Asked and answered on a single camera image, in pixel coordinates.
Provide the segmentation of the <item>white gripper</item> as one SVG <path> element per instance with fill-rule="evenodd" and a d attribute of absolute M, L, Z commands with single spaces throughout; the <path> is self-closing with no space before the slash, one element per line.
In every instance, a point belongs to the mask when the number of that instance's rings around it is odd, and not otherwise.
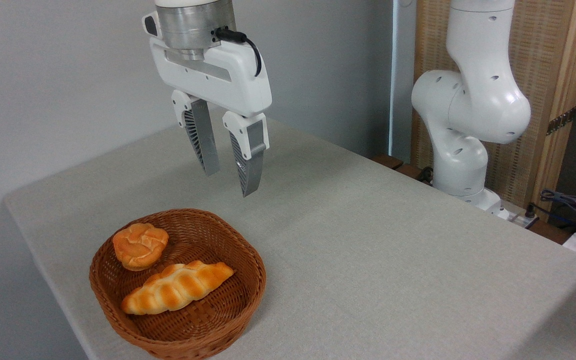
<path fill-rule="evenodd" d="M 158 75 L 174 88 L 178 124 L 185 129 L 207 176 L 220 170 L 208 102 L 228 110 L 230 132 L 244 197 L 261 182 L 270 147 L 266 116 L 272 92 L 261 55 L 235 35 L 233 12 L 153 12 L 142 18 Z"/>

